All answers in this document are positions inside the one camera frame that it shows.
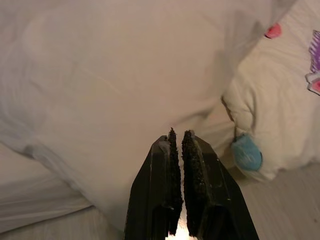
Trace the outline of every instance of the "light floor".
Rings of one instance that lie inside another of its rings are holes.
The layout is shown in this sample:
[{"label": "light floor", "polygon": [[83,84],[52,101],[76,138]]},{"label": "light floor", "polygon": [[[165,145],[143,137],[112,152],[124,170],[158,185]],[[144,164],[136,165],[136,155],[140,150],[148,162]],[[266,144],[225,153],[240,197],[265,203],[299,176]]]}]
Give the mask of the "light floor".
[{"label": "light floor", "polygon": [[[240,185],[260,240],[320,240],[320,165]],[[94,207],[0,234],[0,240],[113,239],[121,233]]]}]

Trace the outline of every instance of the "white fabric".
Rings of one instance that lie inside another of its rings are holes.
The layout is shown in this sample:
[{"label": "white fabric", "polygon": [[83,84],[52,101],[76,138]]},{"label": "white fabric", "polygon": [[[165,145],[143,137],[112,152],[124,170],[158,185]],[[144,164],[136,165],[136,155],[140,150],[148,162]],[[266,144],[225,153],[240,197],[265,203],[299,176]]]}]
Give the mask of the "white fabric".
[{"label": "white fabric", "polygon": [[282,35],[260,41],[224,95],[238,134],[249,133],[262,153],[261,169],[246,172],[261,180],[320,161],[320,96],[305,79],[319,1],[299,0],[280,25]]},{"label": "white fabric", "polygon": [[88,206],[41,163],[0,144],[0,233]]},{"label": "white fabric", "polygon": [[154,140],[198,129],[293,2],[1,1],[0,141],[122,229]]}]

